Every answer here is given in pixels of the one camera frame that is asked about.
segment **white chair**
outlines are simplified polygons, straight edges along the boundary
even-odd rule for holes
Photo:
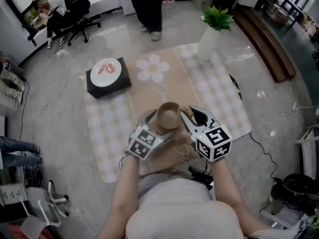
[[[47,226],[58,227],[61,225],[56,210],[63,217],[69,216],[67,211],[64,210],[63,212],[57,206],[57,203],[66,202],[68,197],[64,196],[62,199],[54,199],[52,196],[52,185],[53,182],[50,181],[48,193],[43,188],[30,187],[27,189],[28,202],[35,215],[29,214],[23,201],[21,201],[28,217],[22,223],[20,230],[30,239],[38,239],[42,230]]]

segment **checkered tablecloth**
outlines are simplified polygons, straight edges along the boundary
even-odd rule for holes
[[[197,44],[174,48],[185,66],[203,102],[221,124],[226,124],[234,140],[248,134],[251,125],[237,91],[217,54],[209,62],[196,56]],[[130,98],[126,90],[101,99],[94,99],[86,91],[84,78],[85,106],[94,154],[103,181],[117,180],[120,173],[119,161],[128,145],[128,138],[135,129],[135,118],[131,113]],[[141,163],[140,174],[148,172]]]

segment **shoe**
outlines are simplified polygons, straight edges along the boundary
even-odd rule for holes
[[[152,41],[157,42],[161,38],[161,32],[153,32],[152,33]]]
[[[148,31],[147,27],[145,27],[144,25],[141,26],[140,30],[141,30],[142,33],[145,33],[145,32]]]
[[[52,41],[52,39],[50,39],[50,40],[48,40],[48,47],[47,47],[47,49],[48,50],[51,50],[53,48],[53,41]]]
[[[25,85],[24,85],[24,83],[19,87],[19,89],[21,89],[22,92],[25,91]]]
[[[19,104],[22,103],[22,92],[21,91],[18,91],[18,96],[16,97],[16,99],[18,100]]]
[[[61,37],[61,38],[60,38],[60,43],[59,43],[60,49],[63,48],[64,44],[65,44],[65,38],[64,38],[64,37]]]
[[[38,165],[35,166],[35,168],[39,168],[43,163],[43,157],[41,155],[38,155],[37,158],[39,159],[39,162],[38,162]]]
[[[32,143],[33,144],[33,148],[35,150],[35,154],[40,154],[40,147],[38,145],[36,145],[35,143]]]

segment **leaves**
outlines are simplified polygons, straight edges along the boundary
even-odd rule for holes
[[[219,12],[219,10],[215,6],[213,6],[212,8],[208,7],[203,12],[203,15],[205,17],[203,22],[216,29],[217,31],[221,31],[223,29],[231,30],[230,25],[234,22],[234,19],[232,15],[227,15],[227,12],[228,9]]]

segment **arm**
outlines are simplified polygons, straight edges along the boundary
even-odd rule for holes
[[[249,212],[226,160],[221,158],[212,162],[210,167],[214,178],[216,200],[234,209],[243,234],[249,236],[253,232],[270,229]]]
[[[138,209],[138,181],[140,160],[128,155],[120,173],[109,216],[98,239],[122,239],[126,224]]]

